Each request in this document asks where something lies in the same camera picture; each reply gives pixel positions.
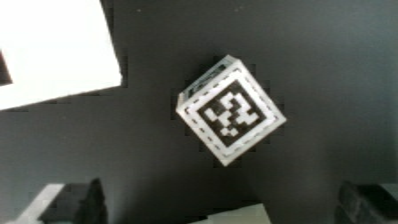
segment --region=dark gray surface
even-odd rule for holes
[[[114,1],[129,88],[0,112],[0,222],[47,183],[100,177],[111,223],[187,223],[260,199],[274,224],[331,224],[342,180],[397,180],[397,25],[395,0]],[[288,123],[216,168],[171,101],[226,54]]]

